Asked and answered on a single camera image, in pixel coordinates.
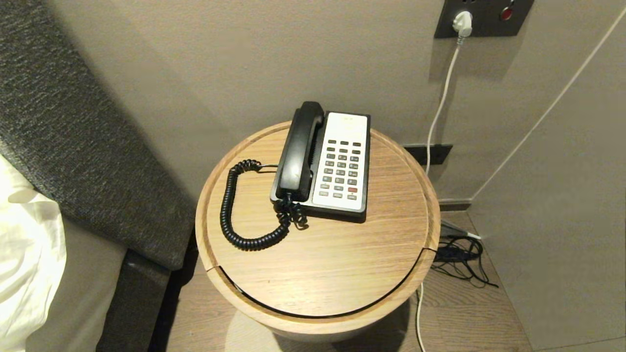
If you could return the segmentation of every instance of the telephone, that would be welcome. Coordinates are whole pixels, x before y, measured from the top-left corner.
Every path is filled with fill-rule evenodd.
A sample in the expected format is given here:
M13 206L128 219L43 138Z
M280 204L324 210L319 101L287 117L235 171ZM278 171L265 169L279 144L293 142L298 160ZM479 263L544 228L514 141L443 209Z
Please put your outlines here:
M258 251L280 242L289 225L304 227L310 215L364 219L367 209L369 127L371 117L328 111L305 101L295 111L277 165L243 160L228 172L222 200L222 233L235 247ZM232 228L230 215L237 177L246 171L277 167L270 191L280 225L256 239L244 239Z

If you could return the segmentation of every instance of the wooden nightstand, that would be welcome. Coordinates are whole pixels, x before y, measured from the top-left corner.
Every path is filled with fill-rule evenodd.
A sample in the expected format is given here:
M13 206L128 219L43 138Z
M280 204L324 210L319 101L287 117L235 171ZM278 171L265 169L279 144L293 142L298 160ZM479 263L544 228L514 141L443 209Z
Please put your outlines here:
M200 257L213 285L237 309L301 341L354 336L405 302L424 279L439 242L439 204L422 168L403 147L371 130L367 220L309 217L279 244L258 252L231 245L219 211L230 167L243 159L278 163L289 122L229 151L202 190L196 213ZM278 224L273 172L239 177L232 223L243 237Z

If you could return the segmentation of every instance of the gray upholstered headboard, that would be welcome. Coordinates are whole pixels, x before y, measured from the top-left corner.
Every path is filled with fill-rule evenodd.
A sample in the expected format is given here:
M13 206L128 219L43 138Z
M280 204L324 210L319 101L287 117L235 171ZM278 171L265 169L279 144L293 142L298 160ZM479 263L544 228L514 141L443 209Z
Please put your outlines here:
M0 153L61 213L170 270L194 204L40 1L0 1Z

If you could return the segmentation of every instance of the wall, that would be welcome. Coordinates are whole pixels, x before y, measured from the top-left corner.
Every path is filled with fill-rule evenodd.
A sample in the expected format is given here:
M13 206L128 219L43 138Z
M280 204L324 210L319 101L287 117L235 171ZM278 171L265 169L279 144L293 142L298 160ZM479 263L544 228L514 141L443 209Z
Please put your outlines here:
M424 143L455 46L433 40L442 1L49 2L194 197L228 149L304 100ZM473 196L622 4L537 1L519 36L464 45L435 140L455 145L432 169L440 199Z
M535 349L626 350L624 43L622 18L470 208Z

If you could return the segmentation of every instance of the black cable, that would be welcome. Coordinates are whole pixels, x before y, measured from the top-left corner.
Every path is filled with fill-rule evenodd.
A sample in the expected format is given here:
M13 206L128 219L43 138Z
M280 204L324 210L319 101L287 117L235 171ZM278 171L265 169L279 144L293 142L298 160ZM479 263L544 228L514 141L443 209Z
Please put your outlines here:
M233 211L233 203L235 202L237 178L239 175L246 171L258 172L264 167L276 166L278 165L262 165L256 160L246 159L237 163L228 171L226 191L224 192L222 208L220 210L220 226L222 227L224 237L226 237L226 239L233 246L243 251L260 251L262 249L272 247L276 243L282 241L282 239L289 233L289 225L291 225L292 222L298 226L304 226L307 223L307 217L303 213L300 203L294 203L291 201L291 194L288 193L283 199L274 204L276 217L278 217L278 221L280 223L276 230L255 239L243 238L233 230L230 217Z
M476 279L483 283L482 286L477 287L485 287L486 285L499 287L498 285L493 284L489 281L489 277L483 269L483 245L478 239L466 236L446 236L443 238L448 238L450 239L450 241L439 242L437 254L435 255L433 263L438 262L442 264L433 264L431 266L432 270L440 272L442 274L446 274L451 277L455 277L457 279L469 281L472 283L472 285L474 285L474 283L471 281L472 279ZM461 241L468 241L469 248L465 248L461 244L457 243ZM478 270L480 275L477 275L474 269L472 269L471 266L468 264L468 261L472 261L475 259L478 260ZM465 267L469 274L466 274L456 266L459 263ZM444 266L451 266L457 273L457 275L446 270Z

